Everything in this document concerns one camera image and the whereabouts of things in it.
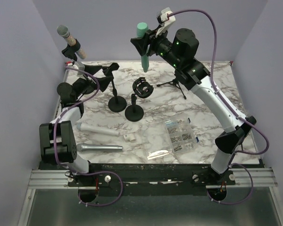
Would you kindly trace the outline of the white microphone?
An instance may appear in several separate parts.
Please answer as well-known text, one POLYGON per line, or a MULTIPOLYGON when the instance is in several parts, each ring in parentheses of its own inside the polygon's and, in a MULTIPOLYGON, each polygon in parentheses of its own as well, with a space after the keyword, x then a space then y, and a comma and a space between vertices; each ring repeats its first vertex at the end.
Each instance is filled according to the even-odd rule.
POLYGON ((89 125, 83 122, 77 123, 76 128, 79 131, 88 131, 88 132, 93 132, 93 133, 109 135, 109 136, 119 136, 119 132, 117 130, 107 129, 107 128, 98 127, 98 126, 92 126, 92 125, 89 125))

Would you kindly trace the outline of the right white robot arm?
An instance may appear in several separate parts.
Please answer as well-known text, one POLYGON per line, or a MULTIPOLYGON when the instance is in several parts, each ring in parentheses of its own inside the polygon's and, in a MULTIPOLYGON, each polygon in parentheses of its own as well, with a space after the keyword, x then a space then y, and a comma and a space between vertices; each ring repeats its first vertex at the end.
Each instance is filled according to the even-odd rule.
POLYGON ((224 180, 233 153, 256 124, 253 116, 247 117, 236 109, 224 93, 211 81, 211 75, 203 63, 195 58, 199 41, 192 30, 179 29, 173 41, 167 33, 157 36, 155 30, 147 30, 142 37, 132 38, 140 56, 157 55, 175 69, 175 78, 195 94, 210 109, 220 122, 223 133, 215 139, 217 153, 208 172, 210 183, 217 185, 224 180))

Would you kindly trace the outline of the black tripod microphone stand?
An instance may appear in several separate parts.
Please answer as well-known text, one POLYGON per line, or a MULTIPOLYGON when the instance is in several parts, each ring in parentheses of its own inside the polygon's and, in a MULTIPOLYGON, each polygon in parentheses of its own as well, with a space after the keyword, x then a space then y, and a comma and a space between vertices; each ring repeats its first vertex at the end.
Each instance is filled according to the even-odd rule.
POLYGON ((180 83, 179 83, 179 80, 177 79, 176 73, 177 73, 177 70, 175 70, 175 72, 174 72, 175 78, 174 78, 173 80, 168 81, 168 82, 164 82, 164 83, 161 83, 161 84, 157 84, 156 87, 161 87, 161 86, 164 86, 164 85, 173 86, 173 87, 175 87, 175 88, 177 88, 177 89, 179 89, 179 90, 181 91, 181 93, 182 93, 182 95, 183 95, 183 98, 186 100, 187 97, 186 97, 186 95, 184 94, 184 92, 183 92, 183 90, 182 90, 182 88, 181 88, 181 86, 180 86, 180 83))

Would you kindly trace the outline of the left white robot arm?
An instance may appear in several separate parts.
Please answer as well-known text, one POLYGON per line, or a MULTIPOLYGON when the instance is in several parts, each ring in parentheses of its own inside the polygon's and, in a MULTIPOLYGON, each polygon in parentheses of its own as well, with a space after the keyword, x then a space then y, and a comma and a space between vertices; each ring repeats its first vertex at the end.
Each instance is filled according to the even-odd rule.
POLYGON ((113 81, 112 72, 118 69, 117 63, 101 66, 78 62, 75 71, 81 73, 80 77, 72 84, 63 82, 57 87, 61 113, 51 122, 39 126, 42 162, 78 173, 79 181, 85 186, 94 183, 95 174, 90 162, 77 153, 73 126, 84 114, 84 101, 79 98, 88 94, 94 97, 98 92, 104 92, 113 81))

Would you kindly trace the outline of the silver grey microphone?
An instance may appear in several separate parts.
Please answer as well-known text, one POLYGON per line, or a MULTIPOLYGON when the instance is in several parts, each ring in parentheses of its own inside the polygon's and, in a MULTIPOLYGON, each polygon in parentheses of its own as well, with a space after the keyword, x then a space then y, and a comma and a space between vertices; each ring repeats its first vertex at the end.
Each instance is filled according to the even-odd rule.
POLYGON ((119 145, 91 145, 86 143, 77 144, 80 152, 122 152, 123 147, 119 145))

